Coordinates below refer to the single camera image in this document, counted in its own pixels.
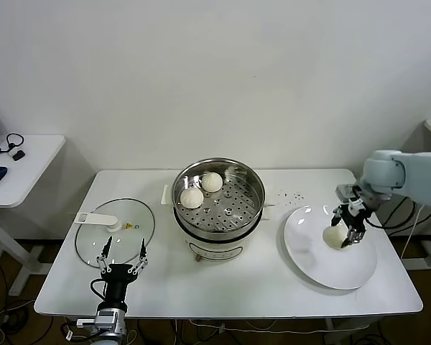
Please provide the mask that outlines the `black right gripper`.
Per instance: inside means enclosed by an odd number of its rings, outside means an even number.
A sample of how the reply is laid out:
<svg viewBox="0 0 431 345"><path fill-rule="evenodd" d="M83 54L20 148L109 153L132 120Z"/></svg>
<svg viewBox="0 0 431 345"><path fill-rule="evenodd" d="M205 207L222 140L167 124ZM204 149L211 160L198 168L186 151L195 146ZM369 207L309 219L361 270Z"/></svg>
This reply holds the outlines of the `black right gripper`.
<svg viewBox="0 0 431 345"><path fill-rule="evenodd" d="M333 210L331 225L337 226L342 219L349 230L341 248L357 244L362 240L363 232L366 231L365 220L369 219L372 213L373 209L362 201L342 203Z"/></svg>

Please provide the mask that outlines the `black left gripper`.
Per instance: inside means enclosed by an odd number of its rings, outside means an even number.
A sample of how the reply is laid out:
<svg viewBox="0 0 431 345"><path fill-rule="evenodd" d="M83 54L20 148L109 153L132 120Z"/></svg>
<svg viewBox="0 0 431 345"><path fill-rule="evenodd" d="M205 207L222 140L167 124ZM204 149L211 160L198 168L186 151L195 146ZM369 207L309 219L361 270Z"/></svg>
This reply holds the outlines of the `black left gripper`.
<svg viewBox="0 0 431 345"><path fill-rule="evenodd" d="M132 264L110 264L106 263L111 248L112 236L103 246L101 254L96 257L96 262L101 271L101 279L106 283L106 294L103 301L98 305L99 310L115 308L126 310L126 291L130 283L136 280L136 274L140 274L148 265L147 248L145 239L139 252L139 260L133 267Z"/></svg>

